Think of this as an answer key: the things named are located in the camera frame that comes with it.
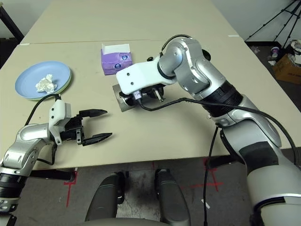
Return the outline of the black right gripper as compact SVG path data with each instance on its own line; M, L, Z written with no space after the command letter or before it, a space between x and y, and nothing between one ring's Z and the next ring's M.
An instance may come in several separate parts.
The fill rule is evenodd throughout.
M157 98L159 101L164 101L164 87L165 85L153 85L142 88L141 92L150 98Z

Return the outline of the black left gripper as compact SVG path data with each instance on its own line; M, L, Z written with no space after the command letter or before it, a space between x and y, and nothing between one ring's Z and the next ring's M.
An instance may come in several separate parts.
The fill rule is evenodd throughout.
M64 131L60 132L62 141L75 140L78 145L92 145L99 143L109 138L112 133L101 133L93 135L90 138L84 138L82 119L84 117L98 117L106 114L107 111L103 109L88 109L79 111L79 114L72 117L64 126Z

